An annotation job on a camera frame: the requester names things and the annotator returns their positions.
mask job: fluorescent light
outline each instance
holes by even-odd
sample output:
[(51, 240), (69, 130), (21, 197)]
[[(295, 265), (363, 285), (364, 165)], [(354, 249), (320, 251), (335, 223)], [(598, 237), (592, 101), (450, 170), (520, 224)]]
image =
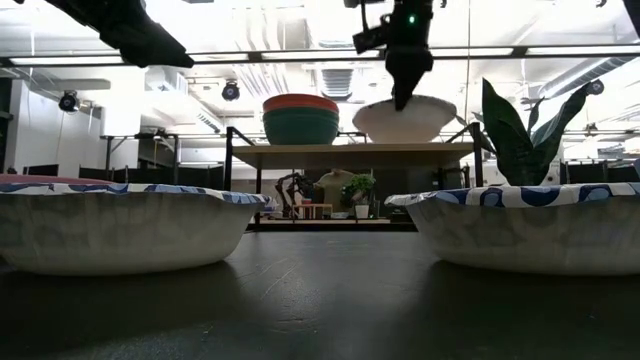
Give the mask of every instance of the fluorescent light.
[(205, 166), (205, 165), (218, 165), (218, 166), (222, 166), (224, 164), (224, 161), (185, 161), (185, 162), (181, 162), (180, 165), (185, 165), (185, 166)]
[(207, 139), (213, 139), (213, 140), (220, 140), (222, 139), (222, 135), (223, 134), (189, 134), (189, 135), (181, 135), (181, 134), (177, 134), (178, 137), (182, 140), (186, 140), (186, 139), (194, 139), (194, 140), (207, 140)]
[(365, 51), (358, 55), (355, 50), (317, 50), (317, 51), (286, 51), (286, 52), (263, 52), (262, 58), (265, 60), (331, 60), (331, 59), (379, 59), (378, 51)]
[(527, 50), (527, 55), (633, 54), (638, 52), (640, 52), (640, 45), (556, 46), (530, 48)]
[(22, 57), (10, 58), (9, 61), (17, 66), (124, 64), (120, 56)]
[(465, 57), (465, 56), (505, 56), (511, 54), (513, 48), (472, 48), (472, 49), (431, 49), (435, 57)]
[(225, 62), (225, 61), (247, 61), (249, 55), (247, 53), (230, 53), (230, 54), (204, 54), (204, 55), (191, 55), (191, 58), (196, 62)]

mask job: wooden shelf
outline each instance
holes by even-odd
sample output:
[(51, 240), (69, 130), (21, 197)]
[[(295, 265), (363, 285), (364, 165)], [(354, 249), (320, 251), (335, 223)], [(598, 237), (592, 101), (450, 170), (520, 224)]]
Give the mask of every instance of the wooden shelf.
[(444, 167), (473, 152), (473, 143), (277, 145), (233, 148), (233, 156), (262, 169)]
[(362, 219), (356, 220), (354, 219), (346, 219), (346, 220), (268, 220), (262, 219), (260, 224), (305, 224), (305, 225), (336, 225), (336, 224), (390, 224), (391, 220), (389, 219)]

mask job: blue patterned rim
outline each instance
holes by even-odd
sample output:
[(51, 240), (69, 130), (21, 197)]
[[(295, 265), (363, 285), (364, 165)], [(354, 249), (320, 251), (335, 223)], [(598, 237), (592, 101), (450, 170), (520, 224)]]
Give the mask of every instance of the blue patterned rim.
[(392, 195), (388, 206), (408, 206), (435, 199), (448, 203), (503, 208), (545, 207), (640, 196), (640, 183), (576, 184), (556, 186), (499, 186)]
[(269, 204), (271, 197), (229, 191), (217, 191), (194, 186), (156, 184), (69, 185), (53, 183), (0, 184), (0, 195), (67, 195), (106, 193), (126, 195), (131, 193), (201, 194), (216, 197), (232, 204)]

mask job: table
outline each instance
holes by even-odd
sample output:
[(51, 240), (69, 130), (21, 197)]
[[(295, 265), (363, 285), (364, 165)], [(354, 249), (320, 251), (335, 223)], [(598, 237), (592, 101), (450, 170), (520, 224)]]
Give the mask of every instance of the table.
[[(471, 134), (473, 142), (454, 143), (465, 132)], [(262, 192), (262, 171), (282, 169), (328, 169), (328, 168), (377, 168), (399, 169), (410, 167), (435, 167), (438, 169), (438, 184), (444, 189), (445, 166), (459, 162), (474, 154), (476, 186), (484, 186), (482, 174), (482, 132), (478, 123), (472, 123), (446, 142), (422, 144), (351, 144), (351, 145), (256, 145), (235, 127), (228, 127), (224, 165), (224, 190), (231, 191), (233, 158), (256, 169), (255, 193)], [(234, 146), (234, 137), (242, 139), (248, 146)], [(464, 171), (465, 187), (471, 187), (469, 168)], [(360, 230), (359, 224), (342, 224), (342, 230)], [(256, 214), (252, 229), (265, 230), (260, 215)], [(400, 230), (395, 224), (389, 231)]]
[(192, 270), (1, 274), (0, 359), (637, 359), (639, 303), (638, 277), (458, 267), (415, 233), (254, 233)]

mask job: teal bowl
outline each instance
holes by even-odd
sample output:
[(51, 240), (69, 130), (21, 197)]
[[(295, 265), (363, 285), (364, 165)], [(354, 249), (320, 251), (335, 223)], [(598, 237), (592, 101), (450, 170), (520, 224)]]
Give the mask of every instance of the teal bowl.
[(271, 145), (331, 145), (338, 136), (339, 116), (323, 109), (277, 109), (263, 122)]

